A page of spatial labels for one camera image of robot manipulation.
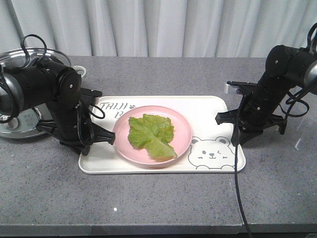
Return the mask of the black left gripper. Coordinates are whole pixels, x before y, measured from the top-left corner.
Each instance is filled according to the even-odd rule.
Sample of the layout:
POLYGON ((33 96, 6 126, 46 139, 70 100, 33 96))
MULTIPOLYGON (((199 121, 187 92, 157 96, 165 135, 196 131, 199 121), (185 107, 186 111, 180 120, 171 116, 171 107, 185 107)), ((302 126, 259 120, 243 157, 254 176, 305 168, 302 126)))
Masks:
MULTIPOLYGON (((52 120, 39 120, 36 125, 37 130, 47 132, 60 141, 62 146, 69 148, 77 155, 87 156, 90 145, 84 145, 84 139, 78 135, 78 111, 75 107, 68 108, 65 104, 57 101, 49 101, 46 106, 52 116, 52 120)), ((99 125, 93 125, 94 143, 107 142, 113 145, 115 133, 108 131, 99 125)))

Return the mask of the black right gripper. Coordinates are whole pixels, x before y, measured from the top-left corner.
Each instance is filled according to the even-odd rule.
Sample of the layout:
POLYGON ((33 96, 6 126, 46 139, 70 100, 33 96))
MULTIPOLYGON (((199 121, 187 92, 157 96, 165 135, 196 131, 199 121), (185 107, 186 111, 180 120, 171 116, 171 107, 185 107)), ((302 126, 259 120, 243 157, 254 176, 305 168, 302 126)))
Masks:
POLYGON ((284 134, 287 121, 282 116, 274 115, 274 111, 287 94, 285 87, 265 87, 261 85, 241 85, 239 90, 244 95, 240 115, 237 110, 217 113, 215 121, 238 124, 239 130, 234 130, 231 138, 233 146, 244 145, 254 137, 263 134, 263 130, 279 126, 279 133, 284 134))

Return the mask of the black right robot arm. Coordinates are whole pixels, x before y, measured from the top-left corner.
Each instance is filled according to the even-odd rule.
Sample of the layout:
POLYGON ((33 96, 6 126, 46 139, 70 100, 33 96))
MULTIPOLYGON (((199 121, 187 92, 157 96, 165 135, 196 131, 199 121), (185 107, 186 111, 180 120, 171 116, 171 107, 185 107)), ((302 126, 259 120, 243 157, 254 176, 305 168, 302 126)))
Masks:
POLYGON ((272 126, 278 126, 279 133, 284 134, 292 114, 286 111, 282 117, 274 115, 274 111, 286 95, 286 103, 293 107, 296 102, 302 103, 306 94, 316 94, 317 56, 306 48, 275 46, 266 58, 265 72, 258 83, 228 81, 225 91, 243 96, 238 109, 215 117, 217 124, 234 125, 234 146, 245 144, 272 126))

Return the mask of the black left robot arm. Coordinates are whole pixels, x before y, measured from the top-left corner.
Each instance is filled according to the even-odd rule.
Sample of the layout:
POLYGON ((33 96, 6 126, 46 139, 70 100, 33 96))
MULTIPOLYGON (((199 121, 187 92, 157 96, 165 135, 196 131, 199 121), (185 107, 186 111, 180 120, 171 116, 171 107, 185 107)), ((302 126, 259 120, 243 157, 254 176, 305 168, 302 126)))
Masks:
POLYGON ((52 119, 36 125, 76 154, 88 155, 94 143, 113 145, 115 133, 92 122, 101 91, 81 86, 82 78, 72 67, 50 59, 37 59, 23 68, 5 67, 0 74, 0 113, 8 123, 28 109, 46 104, 52 119))

